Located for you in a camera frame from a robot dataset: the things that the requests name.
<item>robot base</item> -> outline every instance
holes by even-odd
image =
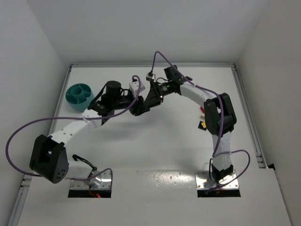
[[[92,186],[85,181],[71,180],[68,198],[111,198],[111,172],[109,170],[91,179]]]
[[[224,177],[219,183],[225,184],[235,177],[236,172],[233,171],[231,175]],[[234,180],[225,187],[208,192],[210,188],[216,186],[216,183],[210,179],[208,171],[200,171],[196,172],[196,183],[198,197],[240,197],[238,180]]]

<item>wall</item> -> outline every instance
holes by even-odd
[[[27,0],[67,64],[150,62],[155,50],[174,62],[233,63],[267,1]]]
[[[67,69],[26,1],[1,1],[0,34],[0,225],[6,225],[23,176],[6,161],[6,141],[26,122],[54,114]],[[49,125],[33,125],[13,140],[11,157],[20,168],[29,169],[34,138]]]
[[[301,225],[301,2],[270,0],[238,69],[293,225]]]

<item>teal container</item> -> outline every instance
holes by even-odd
[[[70,106],[78,112],[83,112],[94,98],[91,88],[83,83],[71,86],[65,97]]]

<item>round teal container with compartments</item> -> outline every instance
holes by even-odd
[[[65,97],[70,106],[79,112],[83,112],[94,98],[91,88],[83,83],[71,86]]]

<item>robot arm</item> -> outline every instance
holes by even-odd
[[[138,116],[148,112],[150,108],[160,105],[164,96],[178,93],[185,96],[205,109],[205,122],[208,131],[212,134],[214,147],[218,141],[218,133],[221,124],[221,116],[218,111],[219,102],[213,94],[200,90],[193,85],[185,83],[185,80],[172,67],[166,68],[165,74],[167,82],[163,84],[156,81],[156,76],[148,73],[146,80],[150,82],[150,91],[144,100],[139,96],[135,104],[129,109],[131,114]],[[110,116],[115,110],[127,108],[137,94],[137,81],[130,83],[130,91],[126,96],[121,95],[121,84],[117,81],[106,83],[106,93],[99,93],[80,116],[80,118],[96,118],[99,116]],[[220,95],[223,101],[224,125],[220,144],[213,154],[212,176],[218,183],[233,172],[230,154],[218,155],[222,152],[230,151],[230,136],[236,123],[235,113],[229,95],[223,93]],[[96,170],[91,163],[78,157],[68,159],[67,151],[74,143],[88,134],[93,129],[106,123],[108,119],[102,120],[81,120],[73,121],[62,130],[49,135],[48,137],[40,135],[34,144],[30,168],[41,176],[50,180],[52,183],[58,183],[63,178],[88,178],[92,171]]]

